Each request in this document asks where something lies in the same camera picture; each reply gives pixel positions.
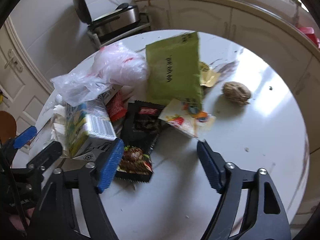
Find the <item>green bag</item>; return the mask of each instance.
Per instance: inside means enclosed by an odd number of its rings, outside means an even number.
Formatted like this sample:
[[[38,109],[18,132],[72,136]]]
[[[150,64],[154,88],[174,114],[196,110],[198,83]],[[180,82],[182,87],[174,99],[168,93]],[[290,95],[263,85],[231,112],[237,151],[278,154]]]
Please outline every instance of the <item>green bag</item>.
[[[146,46],[150,76],[147,100],[167,105],[176,98],[202,110],[200,87],[199,38],[185,33]]]

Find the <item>table top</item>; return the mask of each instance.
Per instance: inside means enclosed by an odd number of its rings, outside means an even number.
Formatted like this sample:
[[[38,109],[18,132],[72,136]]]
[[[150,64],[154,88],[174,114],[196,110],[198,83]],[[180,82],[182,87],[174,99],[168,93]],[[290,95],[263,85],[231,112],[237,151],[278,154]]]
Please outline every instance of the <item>table top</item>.
[[[184,32],[153,31],[122,42],[145,55],[147,44]],[[217,118],[205,139],[213,151],[241,169],[266,168],[291,222],[302,200],[309,168],[308,138],[295,99],[280,76],[251,51],[211,34],[199,33],[199,38],[200,60],[221,72],[219,83],[205,91],[204,111]],[[73,71],[89,68],[94,55]],[[227,101],[221,93],[226,81],[246,85],[252,92],[250,104],[238,107]],[[45,115],[50,115],[50,111],[43,115],[44,109],[37,128],[44,124]],[[120,240],[201,238],[220,195],[210,187],[197,158],[196,143],[174,128],[165,130],[151,155],[151,181],[133,184],[115,179],[100,195]],[[239,230],[244,212],[243,192],[234,232]],[[76,190],[74,199],[81,233],[88,236]]]

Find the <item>metal rack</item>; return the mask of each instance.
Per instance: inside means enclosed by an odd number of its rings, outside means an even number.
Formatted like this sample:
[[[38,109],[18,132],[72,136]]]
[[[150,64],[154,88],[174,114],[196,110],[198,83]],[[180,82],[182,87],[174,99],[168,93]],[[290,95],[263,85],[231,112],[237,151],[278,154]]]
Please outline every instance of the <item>metal rack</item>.
[[[140,23],[138,24],[137,27],[135,27],[135,28],[133,28],[133,29],[131,29],[131,30],[125,32],[125,33],[122,33],[122,34],[120,34],[120,35],[118,35],[118,36],[116,36],[116,37],[114,37],[112,39],[109,39],[109,40],[101,41],[98,38],[98,35],[96,33],[93,33],[92,31],[88,30],[87,34],[88,34],[88,36],[90,38],[91,43],[95,47],[95,49],[99,50],[104,46],[107,46],[107,45],[109,45],[109,44],[111,44],[111,43],[113,43],[115,41],[121,40],[123,38],[135,35],[138,32],[151,31],[149,15],[147,13],[139,13],[139,15],[140,15],[141,21],[140,21]]]

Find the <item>clear plastic wrap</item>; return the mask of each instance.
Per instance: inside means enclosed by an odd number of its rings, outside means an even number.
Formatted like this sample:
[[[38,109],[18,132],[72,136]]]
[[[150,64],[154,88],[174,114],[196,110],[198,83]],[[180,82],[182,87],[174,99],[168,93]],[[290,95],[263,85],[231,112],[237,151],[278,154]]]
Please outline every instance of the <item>clear plastic wrap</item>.
[[[77,106],[94,100],[112,84],[134,87],[147,77],[145,58],[120,41],[101,48],[90,69],[58,76],[51,82],[64,101]]]

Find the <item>open black lid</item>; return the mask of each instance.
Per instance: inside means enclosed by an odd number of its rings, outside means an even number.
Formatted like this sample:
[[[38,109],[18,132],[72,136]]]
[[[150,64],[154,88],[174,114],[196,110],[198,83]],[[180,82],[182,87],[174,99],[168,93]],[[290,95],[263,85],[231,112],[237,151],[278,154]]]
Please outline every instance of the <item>open black lid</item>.
[[[90,25],[92,23],[92,19],[85,0],[73,0],[73,5],[80,20],[83,23]]]

